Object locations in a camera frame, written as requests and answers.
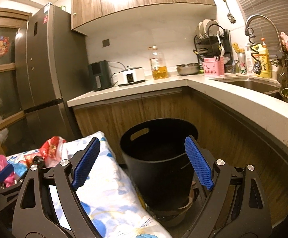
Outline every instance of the white rice cooker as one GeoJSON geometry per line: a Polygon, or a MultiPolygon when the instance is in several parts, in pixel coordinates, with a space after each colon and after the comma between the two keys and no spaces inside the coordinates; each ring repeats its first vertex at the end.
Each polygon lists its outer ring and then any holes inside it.
{"type": "Polygon", "coordinates": [[[145,81],[144,69],[142,67],[127,68],[116,75],[119,86],[127,86],[145,81]]]}

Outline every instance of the refrigerator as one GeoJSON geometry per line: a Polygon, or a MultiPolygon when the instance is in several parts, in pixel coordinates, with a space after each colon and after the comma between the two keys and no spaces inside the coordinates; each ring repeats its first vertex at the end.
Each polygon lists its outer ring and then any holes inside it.
{"type": "Polygon", "coordinates": [[[15,41],[16,81],[38,147],[52,136],[81,138],[67,101],[90,91],[85,36],[70,14],[48,4],[21,26],[15,41]]]}

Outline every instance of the blue gripper pad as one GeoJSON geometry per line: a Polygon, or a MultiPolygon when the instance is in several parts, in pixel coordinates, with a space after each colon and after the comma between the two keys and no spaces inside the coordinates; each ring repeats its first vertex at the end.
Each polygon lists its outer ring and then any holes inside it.
{"type": "Polygon", "coordinates": [[[14,167],[12,164],[7,164],[2,171],[0,171],[0,182],[4,181],[12,172],[14,167]]]}
{"type": "Polygon", "coordinates": [[[214,186],[214,183],[211,179],[211,169],[197,148],[196,144],[190,137],[185,139],[185,151],[189,157],[191,165],[193,166],[198,176],[200,183],[203,186],[206,186],[208,190],[211,190],[214,186]]]}
{"type": "Polygon", "coordinates": [[[84,185],[99,153],[100,141],[98,138],[96,138],[90,146],[89,144],[87,145],[85,154],[73,171],[71,183],[73,190],[76,191],[79,187],[84,185]]]}

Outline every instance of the white countertop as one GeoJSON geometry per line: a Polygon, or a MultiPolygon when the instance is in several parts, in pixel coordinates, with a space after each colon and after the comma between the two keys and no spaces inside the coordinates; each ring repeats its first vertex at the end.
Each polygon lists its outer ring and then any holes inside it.
{"type": "MultiPolygon", "coordinates": [[[[277,83],[277,81],[271,79],[264,80],[277,83]]],[[[92,91],[69,100],[67,104],[69,107],[74,107],[91,102],[182,86],[189,86],[200,91],[241,113],[288,147],[288,103],[253,90],[218,82],[213,78],[205,78],[203,74],[173,75],[162,80],[150,79],[144,83],[130,86],[117,86],[102,91],[92,91]]]]}

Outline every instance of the bin handle hole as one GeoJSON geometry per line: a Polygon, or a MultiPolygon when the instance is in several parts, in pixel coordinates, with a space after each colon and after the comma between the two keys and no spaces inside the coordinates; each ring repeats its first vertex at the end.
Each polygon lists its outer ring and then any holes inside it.
{"type": "Polygon", "coordinates": [[[133,140],[135,140],[136,138],[138,138],[139,136],[142,136],[142,135],[144,135],[144,134],[146,134],[146,133],[148,133],[148,132],[149,132],[149,128],[141,129],[141,130],[133,133],[133,134],[130,136],[130,140],[133,141],[133,140]]]}

